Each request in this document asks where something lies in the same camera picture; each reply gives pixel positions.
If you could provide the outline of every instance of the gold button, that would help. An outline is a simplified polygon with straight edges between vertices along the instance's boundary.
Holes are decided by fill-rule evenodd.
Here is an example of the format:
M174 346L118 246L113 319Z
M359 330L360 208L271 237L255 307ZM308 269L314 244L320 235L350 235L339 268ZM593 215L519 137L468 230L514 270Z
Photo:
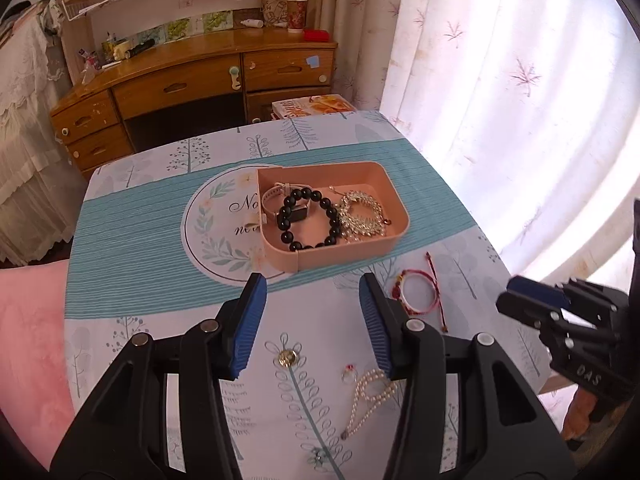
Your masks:
M289 368L298 362L298 354L293 350L285 349L278 354L278 362L280 366Z

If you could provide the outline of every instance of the white lace cloth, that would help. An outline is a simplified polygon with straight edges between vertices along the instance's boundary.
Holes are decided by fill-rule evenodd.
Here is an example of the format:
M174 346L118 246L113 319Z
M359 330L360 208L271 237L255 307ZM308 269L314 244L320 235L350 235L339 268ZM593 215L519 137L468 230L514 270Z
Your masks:
M52 1L0 49L0 260L24 265L69 240L86 183L56 142L49 110L70 88Z

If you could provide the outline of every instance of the wooden cabinet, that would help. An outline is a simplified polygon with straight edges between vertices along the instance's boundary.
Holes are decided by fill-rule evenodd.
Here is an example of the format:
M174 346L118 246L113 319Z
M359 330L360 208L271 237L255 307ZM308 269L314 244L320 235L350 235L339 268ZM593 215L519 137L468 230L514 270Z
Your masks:
M333 50L271 50L244 54L246 91L329 86L334 71Z
M116 124L66 147L81 171L133 153L124 128Z
M108 90L80 101L51 118L56 136L65 144L113 126L118 120Z
M158 70L117 85L123 119L215 95L242 91L240 56L222 56Z
M286 90L269 90L267 92L254 92L246 97L246 118L248 123L261 123L271 121L271 103L295 99L297 97L311 97L313 95L326 95L331 92L329 86L311 86L306 88L293 88Z
M101 70L86 85L76 84L50 112L51 120L89 179L134 146L152 148L215 131L219 124L267 121L274 101L330 93L336 46L274 28L222 30L160 44ZM213 120L203 126L202 118Z

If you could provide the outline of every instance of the blue sticky note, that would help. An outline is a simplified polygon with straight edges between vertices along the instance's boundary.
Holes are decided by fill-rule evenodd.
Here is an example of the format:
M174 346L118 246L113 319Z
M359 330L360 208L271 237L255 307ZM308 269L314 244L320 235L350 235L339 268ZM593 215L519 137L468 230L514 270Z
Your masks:
M311 68L320 68L320 58L318 56L307 57L306 64L308 64Z

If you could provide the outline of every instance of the pink jewelry box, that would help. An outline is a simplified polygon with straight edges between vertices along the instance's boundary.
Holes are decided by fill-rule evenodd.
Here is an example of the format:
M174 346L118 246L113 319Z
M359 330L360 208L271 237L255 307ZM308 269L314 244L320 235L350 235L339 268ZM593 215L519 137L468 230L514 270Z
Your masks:
M310 202L307 218L292 223L290 231L294 239L303 246L311 245L314 248L292 252L289 251L289 245L280 240L282 231L278 229L275 221L265 221L267 215L263 214L262 200L258 200L260 235L265 256L272 266L284 272L298 272L383 256L394 248L409 228L409 215L398 192L385 168L376 162L260 168L257 170L257 182L259 197L276 186L277 182L305 184L312 190L320 191L322 196L331 199L332 203L340 202L341 196L329 190L329 186L341 193L350 190L363 191L378 201L385 218L391 220L391 224L386 226L386 236L359 237L360 241L357 242L347 242L344 238L338 238L334 246L315 248L315 245L324 242L329 234L329 219L318 202ZM277 212L283 200L284 195L274 197L267 204L268 209ZM363 205L354 205L353 211L361 216L372 217L371 209Z

